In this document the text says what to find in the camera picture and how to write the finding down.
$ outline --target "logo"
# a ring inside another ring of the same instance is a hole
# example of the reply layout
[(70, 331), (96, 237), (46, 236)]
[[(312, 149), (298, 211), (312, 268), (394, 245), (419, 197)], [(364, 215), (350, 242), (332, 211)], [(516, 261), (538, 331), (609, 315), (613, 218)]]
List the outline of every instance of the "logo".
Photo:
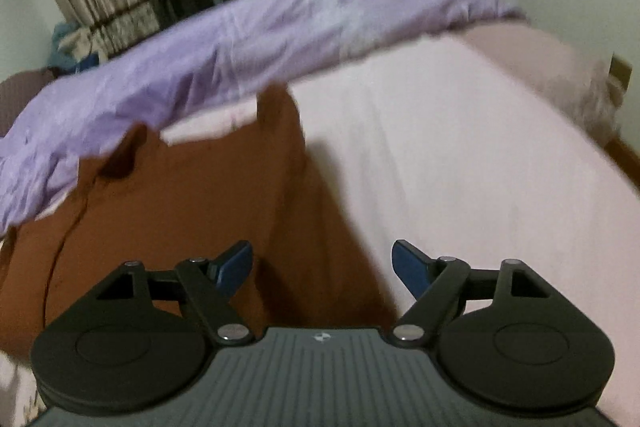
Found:
[(331, 340), (331, 335), (329, 335), (329, 333), (325, 333), (324, 331), (322, 333), (316, 333), (314, 335), (314, 340), (318, 341), (321, 344), (324, 344), (326, 341)]

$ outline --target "clothes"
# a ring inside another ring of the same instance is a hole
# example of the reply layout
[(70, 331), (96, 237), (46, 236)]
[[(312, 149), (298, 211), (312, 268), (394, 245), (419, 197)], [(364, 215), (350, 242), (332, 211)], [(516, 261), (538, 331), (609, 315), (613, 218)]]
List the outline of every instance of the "clothes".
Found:
[(136, 121), (160, 129), (423, 34), (521, 16), (500, 0), (225, 2), (42, 90), (0, 140), (0, 233), (73, 188), (78, 158), (113, 151)]
[[(75, 66), (65, 68), (66, 72), (79, 73), (88, 67), (91, 68), (98, 64), (104, 64), (109, 58), (104, 44), (101, 43), (99, 39), (94, 39), (91, 30), (86, 26), (77, 29), (73, 33), (69, 33), (69, 35), (60, 41), (58, 49), (62, 53), (71, 55), (76, 61)], [(96, 63), (94, 63), (93, 59), (88, 62), (86, 61), (92, 55), (97, 56), (98, 61)]]
[(91, 68), (95, 68), (99, 65), (100, 55), (98, 55), (97, 53), (92, 53), (80, 60), (80, 62), (76, 64), (75, 68), (73, 68), (73, 70), (67, 71), (67, 73), (82, 73), (83, 71), (90, 70)]
[(69, 34), (75, 32), (80, 25), (77, 22), (61, 22), (53, 28), (51, 36), (51, 52), (47, 59), (47, 67), (62, 68), (63, 70), (71, 70), (75, 68), (78, 61), (72, 55), (64, 51), (60, 51), (60, 42)]
[(255, 333), (388, 328), (396, 319), (306, 155), (293, 100), (270, 87), (257, 121), (219, 139), (169, 147), (134, 127), (110, 157), (81, 161), (78, 188), (55, 213), (10, 229), (0, 251), (0, 349), (25, 357), (45, 324), (127, 260), (172, 269), (240, 239), (256, 259), (232, 304)]
[(606, 146), (618, 133), (624, 90), (608, 64), (524, 22), (480, 24), (461, 38)]

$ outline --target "blue cloth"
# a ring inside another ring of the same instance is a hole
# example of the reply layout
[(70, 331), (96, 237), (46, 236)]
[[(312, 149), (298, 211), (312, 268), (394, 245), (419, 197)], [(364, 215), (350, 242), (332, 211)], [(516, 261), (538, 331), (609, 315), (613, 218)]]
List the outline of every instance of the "blue cloth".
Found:
[(60, 68), (61, 70), (73, 70), (78, 63), (71, 55), (58, 51), (58, 47), (62, 39), (64, 39), (70, 33), (76, 31), (80, 25), (77, 22), (61, 22), (56, 24), (53, 28), (53, 35), (51, 36), (51, 52), (47, 59), (48, 68)]
[(97, 53), (92, 53), (78, 62), (73, 68), (65, 70), (65, 74), (82, 73), (100, 65), (100, 57)]

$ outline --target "bed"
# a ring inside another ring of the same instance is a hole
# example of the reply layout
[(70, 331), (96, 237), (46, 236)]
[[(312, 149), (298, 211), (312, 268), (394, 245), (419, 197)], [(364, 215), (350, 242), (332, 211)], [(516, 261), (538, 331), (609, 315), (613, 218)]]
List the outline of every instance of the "bed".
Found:
[[(583, 132), (464, 36), (416, 37), (291, 86), (307, 147), (344, 217), (401, 311), (413, 299), (389, 262), (398, 238), (474, 267), (526, 261), (611, 337), (617, 363), (600, 407), (637, 426), (636, 192)], [(250, 121), (254, 96), (235, 98), (192, 105), (164, 126), (164, 139), (219, 136)], [(55, 195), (48, 212), (64, 190)], [(33, 376), (8, 360), (0, 375), (10, 397), (0, 421), (20, 425)]]

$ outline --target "black circular pad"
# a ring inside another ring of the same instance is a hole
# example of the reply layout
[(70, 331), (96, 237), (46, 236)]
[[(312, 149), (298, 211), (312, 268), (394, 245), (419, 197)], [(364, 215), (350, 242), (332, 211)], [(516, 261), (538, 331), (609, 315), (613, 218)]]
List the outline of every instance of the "black circular pad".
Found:
[(576, 310), (490, 306), (449, 323), (437, 360), (463, 391), (501, 409), (562, 413), (592, 405), (613, 369), (609, 339)]
[(69, 315), (66, 327), (47, 328), (34, 343), (46, 403), (84, 415), (142, 410), (178, 393), (204, 365), (204, 337), (180, 317), (153, 306), (121, 313), (117, 301), (100, 311)]

